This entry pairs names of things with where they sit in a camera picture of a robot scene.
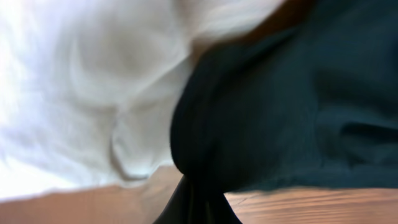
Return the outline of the black t-shirt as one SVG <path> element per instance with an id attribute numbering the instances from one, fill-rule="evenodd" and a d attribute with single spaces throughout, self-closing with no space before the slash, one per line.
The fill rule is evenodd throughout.
<path id="1" fill-rule="evenodd" d="M 237 223 L 235 191 L 397 187 L 397 1 L 293 1 L 207 51 L 172 118 L 158 223 Z"/>

